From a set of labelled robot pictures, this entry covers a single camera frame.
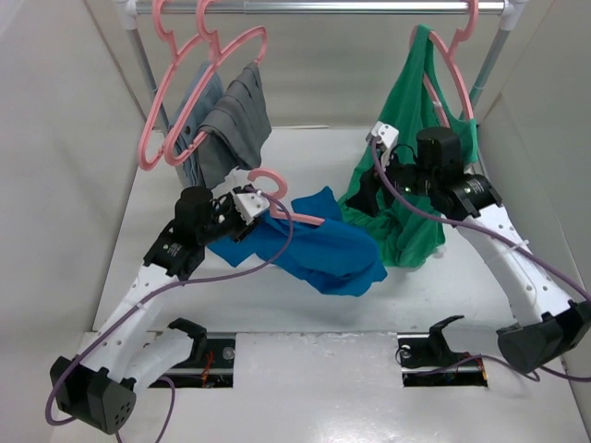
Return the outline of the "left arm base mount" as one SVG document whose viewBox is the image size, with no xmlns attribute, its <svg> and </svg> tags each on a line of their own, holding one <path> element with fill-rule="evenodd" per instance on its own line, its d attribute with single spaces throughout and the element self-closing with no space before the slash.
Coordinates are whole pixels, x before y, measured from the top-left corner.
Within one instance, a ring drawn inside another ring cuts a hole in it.
<svg viewBox="0 0 591 443">
<path fill-rule="evenodd" d="M 178 389 L 230 389 L 234 385 L 235 347 L 235 334 L 209 334 L 198 361 L 186 360 L 164 375 Z"/>
</svg>

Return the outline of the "pink hanger with green shirt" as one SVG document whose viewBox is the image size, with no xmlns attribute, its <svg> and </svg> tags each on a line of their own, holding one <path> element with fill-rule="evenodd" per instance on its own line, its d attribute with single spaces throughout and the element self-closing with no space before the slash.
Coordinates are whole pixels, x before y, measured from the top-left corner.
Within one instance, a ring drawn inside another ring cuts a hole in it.
<svg viewBox="0 0 591 443">
<path fill-rule="evenodd" d="M 431 30 L 428 33 L 428 40 L 432 43 L 434 48 L 439 51 L 445 65 L 450 71 L 453 83 L 455 85 L 456 91 L 460 98 L 460 102 L 462 104 L 464 116 L 467 118 L 466 121 L 461 121 L 459 118 L 456 117 L 452 118 L 454 122 L 461 122 L 463 124 L 463 126 L 460 127 L 459 135 L 463 134 L 463 129 L 471 128 L 470 122 L 474 119 L 474 111 L 473 105 L 469 99 L 469 94 L 464 83 L 464 78 L 460 72 L 458 65 L 456 64 L 455 54 L 459 43 L 466 42 L 474 32 L 478 20 L 478 5 L 479 2 L 476 0 L 470 0 L 467 2 L 467 9 L 469 12 L 468 22 L 463 29 L 456 30 L 450 45 L 447 45 L 435 31 Z M 445 100 L 441 99 L 439 95 L 439 86 L 433 85 L 428 74 L 425 71 L 422 71 L 421 74 L 421 87 L 427 92 L 427 95 L 431 100 L 431 104 L 433 105 L 435 115 L 438 117 L 440 125 L 453 129 L 453 126 L 449 121 L 449 117 L 447 114 L 449 108 L 447 107 Z"/>
</svg>

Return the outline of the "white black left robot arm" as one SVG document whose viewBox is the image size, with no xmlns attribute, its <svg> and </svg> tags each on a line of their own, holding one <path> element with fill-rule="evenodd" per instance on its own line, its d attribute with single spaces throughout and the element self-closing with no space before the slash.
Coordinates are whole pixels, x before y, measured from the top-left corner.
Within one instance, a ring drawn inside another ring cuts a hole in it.
<svg viewBox="0 0 591 443">
<path fill-rule="evenodd" d="M 173 321 L 145 345 L 144 335 L 165 305 L 163 292 L 189 280 L 204 261 L 207 245 L 224 237 L 244 238 L 269 207 L 269 200 L 251 186 L 218 198 L 205 187 L 184 189 L 174 217 L 94 341 L 72 359 L 55 360 L 49 406 L 113 435 L 128 420 L 140 392 L 179 363 L 199 364 L 206 353 L 206 330 L 189 320 Z"/>
</svg>

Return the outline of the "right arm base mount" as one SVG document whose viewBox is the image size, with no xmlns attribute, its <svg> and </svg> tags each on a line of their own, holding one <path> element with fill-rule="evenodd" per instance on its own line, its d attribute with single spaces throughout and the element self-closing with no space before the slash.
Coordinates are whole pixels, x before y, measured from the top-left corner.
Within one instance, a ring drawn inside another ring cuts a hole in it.
<svg viewBox="0 0 591 443">
<path fill-rule="evenodd" d="M 396 361 L 401 366 L 405 388 L 486 388 L 488 379 L 480 360 L 467 359 L 469 353 L 450 349 L 442 335 L 401 333 L 397 335 Z"/>
</svg>

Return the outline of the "blue t shirt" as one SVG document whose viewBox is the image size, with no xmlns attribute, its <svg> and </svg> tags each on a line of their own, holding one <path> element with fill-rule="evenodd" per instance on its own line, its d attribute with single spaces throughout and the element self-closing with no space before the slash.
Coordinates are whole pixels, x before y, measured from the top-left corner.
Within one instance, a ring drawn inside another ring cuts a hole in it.
<svg viewBox="0 0 591 443">
<path fill-rule="evenodd" d="M 296 221 L 292 240 L 274 261 L 276 266 L 328 295 L 361 296 L 373 283 L 385 280 L 387 271 L 376 241 L 344 222 L 329 187 L 296 198 L 291 206 L 297 213 L 322 218 L 324 223 L 314 226 Z M 235 268 L 252 255 L 269 260 L 285 245 L 288 234 L 288 221 L 265 213 L 246 239 L 235 243 L 225 237 L 209 249 Z"/>
</svg>

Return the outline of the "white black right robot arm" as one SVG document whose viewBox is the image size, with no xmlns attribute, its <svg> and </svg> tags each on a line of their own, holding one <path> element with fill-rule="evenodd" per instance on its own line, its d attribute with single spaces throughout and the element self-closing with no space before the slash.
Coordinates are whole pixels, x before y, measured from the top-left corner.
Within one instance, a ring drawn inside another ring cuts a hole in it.
<svg viewBox="0 0 591 443">
<path fill-rule="evenodd" d="M 507 296 L 516 323 L 498 329 L 497 343 L 514 370 L 531 373 L 576 347 L 590 330 L 589 293 L 532 254 L 488 178 L 465 171 L 458 135 L 442 126 L 420 130 L 411 162 L 400 160 L 398 136 L 386 123 L 370 129 L 372 163 L 347 206 L 375 217 L 383 191 L 386 202 L 467 240 Z"/>
</svg>

